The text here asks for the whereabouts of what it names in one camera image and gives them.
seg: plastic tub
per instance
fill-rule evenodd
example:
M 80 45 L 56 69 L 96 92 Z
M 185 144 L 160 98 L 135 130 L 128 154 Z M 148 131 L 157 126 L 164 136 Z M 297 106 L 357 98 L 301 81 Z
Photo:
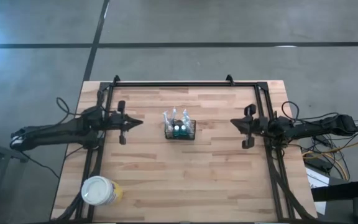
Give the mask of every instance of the plastic tub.
M 84 182 L 81 188 L 81 196 L 90 205 L 107 205 L 121 200 L 122 189 L 112 180 L 94 176 Z

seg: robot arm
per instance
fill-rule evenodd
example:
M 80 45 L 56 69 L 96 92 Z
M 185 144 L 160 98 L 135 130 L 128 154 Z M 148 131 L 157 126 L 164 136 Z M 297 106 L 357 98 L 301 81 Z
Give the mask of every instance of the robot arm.
M 143 123 L 124 114 L 125 101 L 118 103 L 118 112 L 112 111 L 107 119 L 103 119 L 100 106 L 88 108 L 81 116 L 66 123 L 47 126 L 28 126 L 11 134 L 11 148 L 26 151 L 37 146 L 51 144 L 78 143 L 85 149 L 98 146 L 99 131 L 120 130 L 120 144 L 125 144 L 124 133 Z
M 252 104 L 244 109 L 244 118 L 230 120 L 241 134 L 247 136 L 246 140 L 242 142 L 243 149 L 254 146 L 253 134 L 271 139 L 275 146 L 286 147 L 289 142 L 296 139 L 321 134 L 352 136 L 358 132 L 358 127 L 354 124 L 353 118 L 345 114 L 295 125 L 291 119 L 283 116 L 270 121 L 266 117 L 254 119 L 252 115 L 255 113 L 256 105 Z

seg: black cable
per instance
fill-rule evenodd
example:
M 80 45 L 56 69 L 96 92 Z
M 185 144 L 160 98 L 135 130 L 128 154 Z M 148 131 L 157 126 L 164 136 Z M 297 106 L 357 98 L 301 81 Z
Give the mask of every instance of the black cable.
M 282 147 L 280 148 L 280 153 L 281 153 L 281 157 L 284 158 L 285 151 L 284 151 L 284 149 L 283 149 Z
M 358 133 L 355 134 L 355 135 L 353 135 L 353 136 L 351 136 L 351 137 L 349 137 L 350 140 L 348 140 L 348 142 L 347 142 L 343 147 L 346 147 L 357 135 L 358 135 Z M 346 162 L 346 160 L 345 160 L 345 158 L 344 158 L 345 155 L 344 155 L 343 152 L 341 152 L 341 151 L 339 151 L 339 153 L 341 154 L 340 160 L 343 160 L 343 163 L 344 163 L 344 165 L 345 165 L 345 167 L 346 167 L 346 172 L 347 172 L 347 174 L 348 174 L 348 179 L 350 180 L 351 173 L 350 173 L 349 167 L 347 166 L 347 162 Z
M 56 104 L 57 106 L 63 111 L 65 112 L 66 114 L 69 114 L 69 115 L 73 115 L 73 116 L 81 116 L 81 115 L 85 115 L 85 114 L 90 114 L 90 113 L 93 113 L 95 112 L 98 108 L 102 108 L 103 110 L 105 110 L 103 108 L 103 101 L 104 101 L 104 91 L 107 90 L 107 87 L 103 90 L 98 90 L 98 93 L 97 93 L 97 104 L 96 104 L 96 108 L 94 110 L 91 110 L 91 111 L 88 111 L 86 113 L 82 112 L 82 113 L 72 113 L 70 112 L 70 109 L 66 103 L 65 100 L 63 100 L 61 97 L 56 97 Z
M 306 151 L 313 151 L 313 152 L 315 152 L 315 153 L 321 153 L 321 151 L 320 150 L 318 150 L 317 149 L 317 145 L 318 144 L 320 144 L 320 142 L 318 142 L 318 143 L 313 143 L 313 145 L 312 146 L 310 146 L 310 147 L 308 147 L 308 148 L 306 148 L 306 147 L 303 147 L 303 146 L 301 146 L 301 145 L 299 145 L 299 144 L 288 144 L 288 145 L 291 145 L 291 146 L 298 146 L 298 147 L 300 147 L 301 148 L 301 150 L 306 150 Z M 324 154 L 323 154 L 323 157 L 331 164 L 331 168 L 335 168 L 337 171 L 338 171 L 338 173 L 339 173 L 339 175 L 341 176 L 341 178 L 343 179 L 343 175 L 342 175 L 342 173 L 339 171 L 339 169 L 334 165 L 334 163 L 333 162 L 331 162 L 329 159 L 328 159 L 328 157 L 326 157 Z
M 294 105 L 294 106 L 296 107 L 296 116 L 295 116 L 295 118 L 290 117 L 290 116 L 287 115 L 286 112 L 284 111 L 284 105 L 287 104 L 287 103 L 288 103 L 288 104 L 292 104 L 292 105 Z M 326 113 L 326 114 L 324 114 L 324 115 L 316 116 L 316 117 L 299 118 L 299 113 L 300 113 L 299 106 L 298 106 L 296 103 L 292 102 L 292 101 L 286 101 L 286 102 L 284 102 L 284 103 L 281 105 L 281 111 L 283 112 L 283 114 L 284 114 L 288 119 L 292 120 L 294 124 L 295 124 L 297 121 L 300 121 L 301 123 L 308 123 L 308 124 L 318 125 L 318 126 L 321 126 L 321 127 L 323 127 L 324 124 L 327 124 L 327 123 L 330 123 L 330 122 L 334 121 L 334 120 L 339 116 L 339 113 L 337 113 L 337 112 L 331 112 L 331 113 Z M 334 116 L 332 119 L 330 119 L 329 121 L 326 121 L 326 122 L 324 122 L 324 123 L 321 123 L 321 124 L 315 124 L 315 123 L 312 123 L 312 122 L 307 121 L 308 119 L 323 118 L 323 117 L 325 117 L 325 116 L 332 115 L 332 114 L 335 114 L 335 116 Z
M 75 150 L 72 151 L 71 153 L 67 154 L 67 155 L 65 156 L 65 159 L 67 159 L 67 157 L 69 157 L 71 154 L 77 152 L 78 150 L 80 150 L 80 149 L 82 149 L 82 148 L 84 148 L 84 146 L 81 146 L 81 147 L 79 147 L 78 149 L 75 149 Z
M 314 144 L 314 146 L 313 146 L 313 148 L 312 148 L 311 151 L 313 151 L 314 153 L 322 153 L 322 152 L 316 147 L 316 144 Z M 329 160 L 329 158 L 328 158 L 326 155 L 322 154 L 322 156 L 327 160 L 327 162 L 330 163 L 331 167 L 329 168 L 329 170 L 331 170 L 332 168 L 335 168 L 335 169 L 338 171 L 338 173 L 339 173 L 339 175 L 341 176 L 341 178 L 343 179 L 343 176 L 342 176 L 342 174 L 340 173 L 339 169 L 335 166 L 335 160 L 336 160 L 335 154 L 333 154 L 333 158 L 334 158 L 334 161 L 333 161 L 333 162 L 332 162 L 331 160 Z
M 37 164 L 38 166 L 40 167 L 43 167 L 43 168 L 47 168 L 48 170 L 50 170 L 55 177 L 57 177 L 59 179 L 59 176 L 56 174 L 55 171 L 53 171 L 52 168 L 50 168 L 49 166 L 45 166 L 45 165 L 42 165 L 41 163 L 39 163 L 38 161 L 36 161 L 35 159 L 31 158 L 29 155 L 25 154 L 24 152 L 20 151 L 21 154 L 23 154 L 23 156 L 26 156 L 29 160 L 31 160 L 32 162 L 34 162 L 35 164 Z
M 296 116 L 295 116 L 295 118 L 291 118 L 290 116 L 288 116 L 288 115 L 285 113 L 285 111 L 284 111 L 284 105 L 285 105 L 286 103 L 292 104 L 292 105 L 294 105 L 294 106 L 296 107 Z M 299 109 L 299 106 L 298 106 L 296 103 L 294 103 L 294 102 L 292 102 L 292 101 L 286 101 L 286 102 L 284 102 L 284 103 L 281 105 L 281 111 L 283 112 L 283 114 L 284 114 L 288 119 L 293 120 L 294 123 L 295 123 L 296 121 L 298 121 L 300 109 Z
M 321 182 L 321 183 L 323 183 L 323 184 L 327 184 L 327 183 L 325 183 L 325 182 L 323 182 L 323 181 L 317 179 L 316 177 L 310 176 L 309 174 L 308 174 L 308 177 L 311 177 L 312 179 L 317 180 L 317 181 L 319 181 L 319 182 Z
M 350 136 L 350 137 L 346 137 L 346 138 L 340 138 L 340 139 L 332 139 L 333 141 L 336 140 L 346 140 L 346 139 L 353 139 L 354 137 L 358 136 L 358 133 L 355 133 L 354 135 Z

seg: wooden table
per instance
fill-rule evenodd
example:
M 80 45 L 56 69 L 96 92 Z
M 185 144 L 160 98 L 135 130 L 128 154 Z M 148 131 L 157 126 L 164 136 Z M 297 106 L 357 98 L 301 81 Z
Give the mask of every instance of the wooden table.
M 78 112 L 96 104 L 99 83 L 84 82 Z M 268 81 L 268 87 L 280 115 L 287 101 L 284 82 Z M 119 131 L 107 133 L 101 175 L 120 184 L 124 196 L 117 205 L 96 207 L 94 222 L 277 220 L 262 138 L 255 137 L 252 149 L 242 149 L 244 136 L 229 122 L 243 117 L 245 106 L 256 104 L 253 88 L 114 88 L 112 108 L 119 100 L 126 101 L 127 114 L 144 123 L 126 134 L 125 146 L 118 143 Z M 197 120 L 195 141 L 165 139 L 162 113 L 174 106 L 178 118 L 186 108 Z M 67 153 L 78 146 L 69 145 Z M 52 218 L 78 193 L 85 157 L 81 150 L 64 162 Z M 316 216 L 299 148 L 286 148 L 284 161 L 292 192 Z M 283 194 L 281 198 L 286 213 Z

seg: wire basket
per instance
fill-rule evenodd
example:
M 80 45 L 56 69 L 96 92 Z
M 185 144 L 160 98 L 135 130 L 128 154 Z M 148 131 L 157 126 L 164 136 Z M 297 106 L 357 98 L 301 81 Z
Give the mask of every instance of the wire basket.
M 181 120 L 173 120 L 173 127 L 178 125 L 181 127 L 183 125 L 183 122 Z M 173 134 L 173 131 L 169 131 L 167 129 L 167 126 L 165 126 L 165 138 L 166 139 L 177 139 L 177 140 L 194 140 L 196 139 L 196 121 L 191 120 L 191 129 L 193 130 L 191 133 L 186 132 L 185 134 L 179 133 L 179 134 Z

